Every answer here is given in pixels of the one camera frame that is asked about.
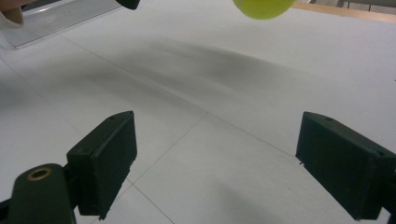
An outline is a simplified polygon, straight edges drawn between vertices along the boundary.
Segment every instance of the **white table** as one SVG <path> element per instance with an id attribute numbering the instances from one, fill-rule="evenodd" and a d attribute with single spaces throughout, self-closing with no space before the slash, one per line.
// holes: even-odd
<path id="1" fill-rule="evenodd" d="M 393 23 L 294 8 L 253 21 L 225 1 L 146 0 L 2 48 L 0 200 L 132 109 L 138 158 L 104 223 L 355 223 L 293 157 L 301 117 L 396 152 L 395 37 Z"/>

